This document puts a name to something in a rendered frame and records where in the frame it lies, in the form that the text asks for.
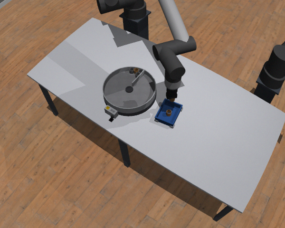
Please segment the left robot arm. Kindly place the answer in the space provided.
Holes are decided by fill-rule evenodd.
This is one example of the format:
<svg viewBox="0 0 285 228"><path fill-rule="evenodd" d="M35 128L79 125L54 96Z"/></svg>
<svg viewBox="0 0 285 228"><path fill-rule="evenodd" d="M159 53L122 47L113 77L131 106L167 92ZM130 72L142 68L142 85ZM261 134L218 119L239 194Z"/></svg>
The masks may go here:
<svg viewBox="0 0 285 228"><path fill-rule="evenodd" d="M279 89L285 80L285 42L275 45L270 58L260 73L262 83L270 89Z"/></svg>

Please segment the blue open tray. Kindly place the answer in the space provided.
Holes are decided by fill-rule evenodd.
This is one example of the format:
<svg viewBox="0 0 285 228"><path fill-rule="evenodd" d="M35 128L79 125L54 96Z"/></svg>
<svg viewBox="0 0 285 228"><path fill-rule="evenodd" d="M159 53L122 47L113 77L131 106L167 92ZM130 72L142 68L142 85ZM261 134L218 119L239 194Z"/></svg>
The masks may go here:
<svg viewBox="0 0 285 228"><path fill-rule="evenodd" d="M155 116L155 119L160 123L173 127L181 111L182 106L183 105L179 103L171 102L170 100L165 98ZM171 116L166 115L166 111L168 109L171 110Z"/></svg>

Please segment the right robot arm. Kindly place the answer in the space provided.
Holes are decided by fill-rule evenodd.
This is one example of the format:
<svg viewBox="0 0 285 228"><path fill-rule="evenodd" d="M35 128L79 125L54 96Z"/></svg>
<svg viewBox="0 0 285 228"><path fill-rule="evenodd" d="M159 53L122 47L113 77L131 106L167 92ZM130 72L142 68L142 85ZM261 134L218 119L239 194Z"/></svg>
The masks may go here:
<svg viewBox="0 0 285 228"><path fill-rule="evenodd" d="M185 68L177 55L195 51L196 41L189 36L174 0L158 0L174 40L152 46L153 54L165 68L165 79L177 83L185 74ZM98 3L99 2L99 3ZM146 16L144 0L97 0L100 14L123 9L128 19L142 19Z"/></svg>

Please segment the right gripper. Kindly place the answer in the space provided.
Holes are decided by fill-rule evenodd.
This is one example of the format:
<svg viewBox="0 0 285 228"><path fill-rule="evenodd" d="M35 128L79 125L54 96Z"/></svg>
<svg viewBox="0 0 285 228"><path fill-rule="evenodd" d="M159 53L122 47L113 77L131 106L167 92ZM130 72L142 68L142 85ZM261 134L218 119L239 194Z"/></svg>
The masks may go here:
<svg viewBox="0 0 285 228"><path fill-rule="evenodd" d="M181 85L181 80L177 83L170 83L165 79L165 85L167 87L166 97L167 99L177 98L177 91Z"/></svg>

